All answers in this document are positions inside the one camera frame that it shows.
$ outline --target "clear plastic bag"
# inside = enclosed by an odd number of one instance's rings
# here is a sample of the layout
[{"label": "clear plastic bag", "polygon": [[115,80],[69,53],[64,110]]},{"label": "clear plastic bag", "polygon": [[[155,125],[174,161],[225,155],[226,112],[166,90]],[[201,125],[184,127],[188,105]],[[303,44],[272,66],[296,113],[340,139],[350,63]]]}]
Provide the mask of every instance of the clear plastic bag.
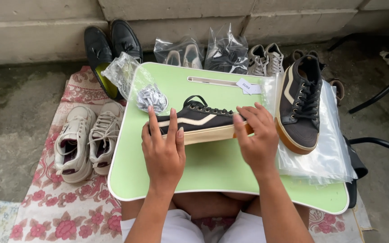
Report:
[{"label": "clear plastic bag", "polygon": [[205,46],[194,35],[186,35],[177,43],[156,38],[154,46],[157,62],[186,68],[202,69],[204,52]]},{"label": "clear plastic bag", "polygon": [[[135,74],[142,81],[133,83]],[[139,109],[148,112],[148,106],[152,105],[156,114],[170,114],[166,95],[160,92],[151,74],[127,53],[122,52],[101,75],[106,76],[118,88],[122,97],[128,102],[135,102]]]},{"label": "clear plastic bag", "polygon": [[218,30],[210,28],[205,69],[233,74],[247,74],[249,45],[246,37],[234,36],[231,24]]},{"label": "clear plastic bag", "polygon": [[[282,77],[283,74],[276,76],[277,84],[281,84]],[[268,97],[270,92],[266,91],[262,89],[264,103],[267,102],[269,107],[276,107],[280,96]],[[296,154],[279,141],[276,161],[279,172],[292,176],[294,183],[316,185],[319,188],[326,184],[351,182],[357,175],[340,132],[335,94],[326,81],[322,85],[319,116],[321,123],[318,145],[311,153]]]}]

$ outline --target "cream stripe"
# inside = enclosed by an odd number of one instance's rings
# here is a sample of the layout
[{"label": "cream stripe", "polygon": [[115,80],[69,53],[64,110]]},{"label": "cream stripe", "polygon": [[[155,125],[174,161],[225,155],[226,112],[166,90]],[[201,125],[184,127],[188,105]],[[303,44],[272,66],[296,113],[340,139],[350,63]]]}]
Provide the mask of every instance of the cream stripe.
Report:
[{"label": "cream stripe", "polygon": [[292,72],[293,70],[293,67],[294,67],[294,64],[292,64],[292,66],[290,66],[287,70],[288,70],[288,73],[289,73],[289,81],[286,85],[286,89],[284,90],[284,96],[289,100],[289,102],[291,104],[294,104],[294,98],[292,97],[292,95],[290,95],[289,93],[289,90],[290,90],[290,86],[292,85],[292,82],[294,80],[294,74]]},{"label": "cream stripe", "polygon": [[[178,123],[185,123],[185,124],[190,124],[190,125],[196,125],[196,126],[202,126],[203,124],[211,121],[216,115],[210,114],[207,117],[203,118],[202,120],[193,120],[193,119],[188,119],[188,118],[178,118],[177,121]],[[165,127],[169,126],[170,121],[162,121],[159,122],[159,127]]]}]

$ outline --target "white sneaker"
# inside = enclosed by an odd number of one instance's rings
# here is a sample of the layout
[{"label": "white sneaker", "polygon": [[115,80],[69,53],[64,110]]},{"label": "white sneaker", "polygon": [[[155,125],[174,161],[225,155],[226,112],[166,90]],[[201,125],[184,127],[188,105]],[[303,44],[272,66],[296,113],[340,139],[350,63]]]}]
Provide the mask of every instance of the white sneaker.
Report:
[{"label": "white sneaker", "polygon": [[249,51],[248,75],[267,76],[268,56],[262,45],[255,45]]},{"label": "white sneaker", "polygon": [[186,68],[202,69],[202,63],[199,59],[199,49],[197,48],[197,45],[187,45],[187,47],[185,48],[182,66]]},{"label": "white sneaker", "polygon": [[277,73],[284,73],[283,70],[283,54],[280,52],[277,44],[272,43],[267,46],[265,51],[270,62],[267,65],[267,76],[272,77]]},{"label": "white sneaker", "polygon": [[109,174],[124,110],[125,108],[115,101],[107,102],[89,133],[89,159],[99,175]]},{"label": "white sneaker", "polygon": [[55,168],[67,183],[85,180],[93,171],[88,160],[88,134],[97,116],[89,108],[77,106],[68,114],[54,144]]},{"label": "white sneaker", "polygon": [[174,51],[170,51],[168,53],[168,57],[165,60],[165,64],[180,67],[181,66],[181,60],[180,60],[180,57],[179,57],[179,52],[177,52],[175,50]]}]

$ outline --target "yellow insole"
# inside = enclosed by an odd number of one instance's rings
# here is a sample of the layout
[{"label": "yellow insole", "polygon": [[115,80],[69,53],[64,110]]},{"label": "yellow insole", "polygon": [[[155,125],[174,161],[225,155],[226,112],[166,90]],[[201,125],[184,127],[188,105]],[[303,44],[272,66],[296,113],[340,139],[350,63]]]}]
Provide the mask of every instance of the yellow insole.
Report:
[{"label": "yellow insole", "polygon": [[104,71],[110,63],[101,63],[95,68],[95,71],[99,75],[99,78],[105,87],[106,92],[110,95],[112,99],[114,99],[118,93],[118,88],[111,82],[109,81],[108,78],[102,76],[102,71]]}]

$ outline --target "black loafer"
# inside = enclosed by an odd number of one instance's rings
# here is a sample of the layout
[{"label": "black loafer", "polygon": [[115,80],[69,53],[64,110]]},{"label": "black loafer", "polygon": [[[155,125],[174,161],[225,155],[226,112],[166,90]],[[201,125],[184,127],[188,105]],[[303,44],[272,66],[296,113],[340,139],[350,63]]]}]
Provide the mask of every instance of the black loafer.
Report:
[{"label": "black loafer", "polygon": [[111,22],[111,38],[115,58],[119,58],[121,52],[125,52],[135,58],[139,63],[143,62],[143,53],[140,42],[130,25],[122,19],[114,19]]},{"label": "black loafer", "polygon": [[123,97],[118,88],[101,75],[101,71],[104,71],[113,61],[111,47],[105,33],[98,27],[89,26],[85,30],[84,40],[86,58],[102,89],[111,99],[121,100]]}]

